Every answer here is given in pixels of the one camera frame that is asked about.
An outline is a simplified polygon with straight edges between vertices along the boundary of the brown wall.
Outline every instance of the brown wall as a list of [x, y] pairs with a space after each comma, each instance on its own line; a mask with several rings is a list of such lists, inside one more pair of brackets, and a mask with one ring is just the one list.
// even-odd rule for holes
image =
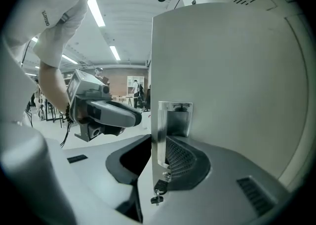
[[[83, 72], [94, 75], [94, 69], [82, 70]], [[109, 79], [110, 93], [112, 95], [124, 96], [127, 95], [127, 76], [144, 76], [145, 86], [144, 91], [147, 92], [148, 70], [147, 69], [132, 69], [132, 68], [111, 68], [103, 69], [101, 76]]]

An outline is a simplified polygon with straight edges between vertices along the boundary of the floor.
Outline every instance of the floor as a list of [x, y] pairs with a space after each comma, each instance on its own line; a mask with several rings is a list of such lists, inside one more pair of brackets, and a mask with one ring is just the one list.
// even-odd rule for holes
[[[63, 142], [66, 135], [66, 130], [67, 130], [67, 121], [65, 121], [65, 123], [62, 123], [62, 128], [61, 128], [60, 120], [56, 120], [55, 123], [53, 123], [53, 121], [46, 121], [46, 120], [42, 121], [37, 116], [35, 107], [31, 107], [31, 111], [32, 111], [32, 124], [35, 129], [40, 131], [45, 138], [56, 139], [60, 143]], [[126, 128], [124, 132], [120, 134], [119, 136], [101, 134], [98, 137], [91, 140], [90, 142], [85, 142], [84, 140], [81, 140], [80, 138], [74, 135], [75, 133], [77, 134], [80, 133], [80, 127], [78, 125], [71, 127], [63, 149], [75, 149], [75, 148], [82, 148], [82, 147], [116, 142], [119, 140], [123, 140], [126, 138], [138, 136], [138, 135], [150, 134], [150, 130], [144, 129], [141, 123], [135, 127]]]

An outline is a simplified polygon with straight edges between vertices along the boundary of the ceiling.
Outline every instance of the ceiling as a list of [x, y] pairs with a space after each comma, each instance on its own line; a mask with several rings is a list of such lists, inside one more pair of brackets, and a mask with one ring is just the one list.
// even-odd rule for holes
[[[150, 59], [152, 19], [170, 10], [171, 3], [179, 0], [97, 0], [105, 27], [98, 27], [90, 9], [68, 42], [64, 54], [76, 62], [74, 65], [62, 58], [62, 72], [96, 66], [145, 66]], [[115, 46], [121, 61], [113, 56], [109, 46]], [[38, 57], [28, 49], [24, 68], [37, 73]]]

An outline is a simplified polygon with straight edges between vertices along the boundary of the fluorescent light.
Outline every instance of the fluorescent light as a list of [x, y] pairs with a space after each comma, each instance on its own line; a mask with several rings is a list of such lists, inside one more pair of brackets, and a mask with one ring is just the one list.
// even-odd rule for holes
[[110, 49], [111, 49], [113, 55], [115, 56], [115, 58], [116, 58], [117, 60], [120, 60], [119, 54], [118, 54], [117, 49], [115, 48], [115, 46], [110, 46]]
[[69, 58], [69, 57], [67, 57], [67, 56], [65, 56], [64, 54], [63, 55], [61, 55], [63, 58], [65, 58], [65, 59], [67, 59], [68, 61], [70, 61], [70, 62], [72, 62], [73, 64], [75, 64], [75, 65], [77, 65], [78, 63], [76, 62], [76, 61], [74, 61], [74, 60], [72, 60], [71, 58]]
[[88, 0], [88, 6], [91, 10], [91, 13], [94, 17], [94, 20], [97, 22], [99, 27], [104, 27], [104, 21], [100, 13], [100, 9], [96, 0]]

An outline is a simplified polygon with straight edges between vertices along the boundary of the white machine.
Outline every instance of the white machine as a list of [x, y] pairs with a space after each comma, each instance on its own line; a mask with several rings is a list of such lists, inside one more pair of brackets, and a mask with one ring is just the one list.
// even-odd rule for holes
[[[16, 124], [23, 97], [14, 99], [14, 116], [1, 108], [8, 119], [0, 123], [1, 168], [45, 223], [263, 224], [304, 182], [315, 154], [316, 62], [296, 1], [183, 2], [153, 19], [152, 135], [61, 150]], [[5, 45], [0, 50], [10, 59]], [[68, 90], [74, 121], [77, 103], [92, 109], [80, 138], [105, 133], [96, 122], [140, 123], [82, 75], [76, 72]], [[29, 79], [22, 82], [32, 89]], [[111, 124], [103, 109], [121, 112], [122, 120]], [[152, 201], [140, 197], [146, 189], [139, 185], [151, 156]], [[161, 179], [164, 192], [155, 185]]]

